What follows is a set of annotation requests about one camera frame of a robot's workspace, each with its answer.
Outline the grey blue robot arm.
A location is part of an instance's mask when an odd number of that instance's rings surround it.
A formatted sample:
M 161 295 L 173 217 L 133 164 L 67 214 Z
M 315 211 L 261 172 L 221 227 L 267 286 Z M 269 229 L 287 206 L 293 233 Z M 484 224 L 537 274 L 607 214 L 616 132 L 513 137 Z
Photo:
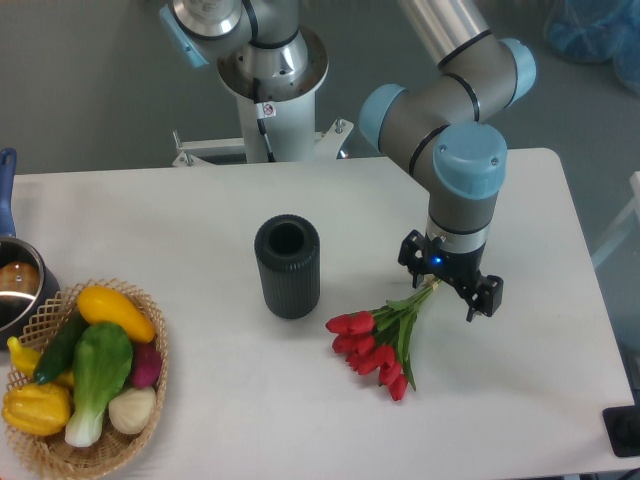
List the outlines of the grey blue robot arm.
M 491 316 L 503 281 L 483 275 L 480 263 L 507 147 L 488 119 L 530 90 L 535 61 L 519 41 L 497 39 L 471 1 L 401 7 L 440 77 L 417 92 L 376 89 L 362 106 L 360 131 L 429 194 L 426 230 L 404 239 L 400 264 L 415 280 L 432 274 L 452 286 L 470 316 Z M 315 94 L 328 56 L 301 25 L 298 2 L 169 1 L 159 16 L 187 61 L 215 65 L 235 96 L 249 162 L 315 156 Z

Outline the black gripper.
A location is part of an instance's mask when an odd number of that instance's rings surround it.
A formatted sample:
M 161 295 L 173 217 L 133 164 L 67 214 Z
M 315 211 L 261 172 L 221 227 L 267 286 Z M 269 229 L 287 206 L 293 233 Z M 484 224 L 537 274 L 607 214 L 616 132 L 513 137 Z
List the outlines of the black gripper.
M 430 247 L 430 241 L 417 230 L 412 230 L 401 243 L 398 263 L 407 268 L 412 287 L 417 289 L 424 277 L 433 273 L 456 289 L 466 302 L 467 322 L 476 316 L 493 316 L 502 303 L 503 278 L 480 273 L 484 248 L 458 254 L 444 250 L 431 252 Z

